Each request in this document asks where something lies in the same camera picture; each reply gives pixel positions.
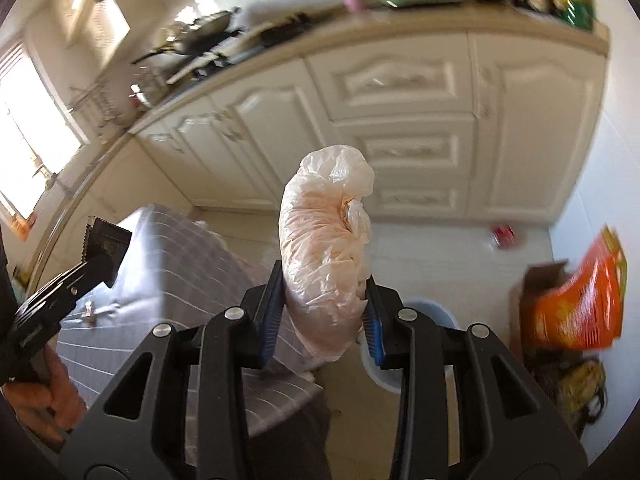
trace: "trash can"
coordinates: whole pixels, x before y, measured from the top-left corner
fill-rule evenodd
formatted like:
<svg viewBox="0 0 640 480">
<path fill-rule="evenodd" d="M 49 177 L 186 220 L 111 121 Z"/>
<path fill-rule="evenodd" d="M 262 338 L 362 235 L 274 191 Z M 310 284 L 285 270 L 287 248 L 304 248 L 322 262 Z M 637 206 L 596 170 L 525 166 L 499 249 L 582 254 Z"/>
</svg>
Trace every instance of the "trash can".
<svg viewBox="0 0 640 480">
<path fill-rule="evenodd" d="M 440 326 L 455 329 L 460 328 L 453 314 L 434 301 L 425 300 L 424 298 L 412 298 L 403 301 L 402 304 L 406 308 L 412 308 L 425 316 L 429 316 Z M 360 345 L 360 360 L 362 361 L 364 369 L 367 371 L 367 375 L 381 388 L 399 395 L 402 390 L 402 370 L 381 370 L 376 366 L 373 357 L 369 355 L 369 346 L 367 345 L 367 338 L 364 335 L 364 331 L 360 332 L 358 343 Z M 447 369 L 447 373 L 452 373 L 450 367 Z"/>
</svg>

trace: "gray striped cloth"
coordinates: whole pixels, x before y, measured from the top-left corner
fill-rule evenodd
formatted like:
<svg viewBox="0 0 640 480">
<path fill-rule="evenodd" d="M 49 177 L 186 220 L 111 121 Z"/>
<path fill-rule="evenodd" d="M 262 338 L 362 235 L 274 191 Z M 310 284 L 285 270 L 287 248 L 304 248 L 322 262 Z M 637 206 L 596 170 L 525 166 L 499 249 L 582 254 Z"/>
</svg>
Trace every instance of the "gray striped cloth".
<svg viewBox="0 0 640 480">
<path fill-rule="evenodd" d="M 62 322 L 57 352 L 87 405 L 95 400 L 132 351 L 160 322 L 176 328 L 205 324 L 242 300 L 254 286 L 219 238 L 163 206 L 133 213 L 121 225 L 133 232 L 112 289 L 96 287 Z M 82 318 L 94 302 L 95 325 Z M 286 311 L 274 358 L 264 370 L 242 374 L 251 436 L 297 412 L 322 388 L 300 374 L 320 362 L 306 352 Z M 198 367 L 188 391 L 186 447 L 194 461 Z"/>
</svg>

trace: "cabinet drawer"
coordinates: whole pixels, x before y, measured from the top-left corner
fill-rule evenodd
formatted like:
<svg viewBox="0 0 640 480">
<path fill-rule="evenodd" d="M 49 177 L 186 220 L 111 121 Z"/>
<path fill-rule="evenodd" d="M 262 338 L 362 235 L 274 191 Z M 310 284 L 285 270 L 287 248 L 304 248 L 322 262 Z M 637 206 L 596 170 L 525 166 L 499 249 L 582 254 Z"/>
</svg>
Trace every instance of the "cabinet drawer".
<svg viewBox="0 0 640 480">
<path fill-rule="evenodd" d="M 405 183 L 376 179 L 373 194 L 364 199 L 364 205 L 374 218 L 462 218 L 467 189 L 464 179 L 412 178 Z"/>
<path fill-rule="evenodd" d="M 466 34 L 364 43 L 308 58 L 331 118 L 472 112 Z"/>
<path fill-rule="evenodd" d="M 358 148 L 376 177 L 466 177 L 471 174 L 476 118 L 384 117 L 335 123 L 340 142 Z"/>
</svg>

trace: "frying pan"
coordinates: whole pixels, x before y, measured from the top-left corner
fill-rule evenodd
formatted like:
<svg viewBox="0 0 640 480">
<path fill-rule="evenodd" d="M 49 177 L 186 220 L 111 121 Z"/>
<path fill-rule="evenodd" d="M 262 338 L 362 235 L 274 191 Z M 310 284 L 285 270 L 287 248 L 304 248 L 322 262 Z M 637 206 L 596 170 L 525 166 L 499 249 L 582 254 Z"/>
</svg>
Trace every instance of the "frying pan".
<svg viewBox="0 0 640 480">
<path fill-rule="evenodd" d="M 239 7 L 234 7 L 232 10 L 222 10 L 210 16 L 197 18 L 193 25 L 188 25 L 173 41 L 167 41 L 144 56 L 133 60 L 131 64 L 135 65 L 143 59 L 165 52 L 175 52 L 182 56 L 197 56 L 226 38 L 224 31 L 231 23 L 231 17 L 239 10 Z"/>
</svg>

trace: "tiled wall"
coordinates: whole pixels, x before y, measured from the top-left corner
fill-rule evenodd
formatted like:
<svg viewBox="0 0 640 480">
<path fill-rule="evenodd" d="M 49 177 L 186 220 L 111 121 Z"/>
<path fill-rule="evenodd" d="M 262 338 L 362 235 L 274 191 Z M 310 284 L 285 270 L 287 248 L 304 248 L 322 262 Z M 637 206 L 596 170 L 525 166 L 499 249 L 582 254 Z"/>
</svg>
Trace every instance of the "tiled wall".
<svg viewBox="0 0 640 480">
<path fill-rule="evenodd" d="M 596 0 L 612 33 L 602 118 L 574 195 L 550 230 L 554 256 L 577 264 L 604 224 L 617 229 L 628 260 L 622 338 L 603 352 L 609 403 L 587 429 L 594 459 L 615 437 L 640 397 L 640 20 L 627 0 Z"/>
</svg>

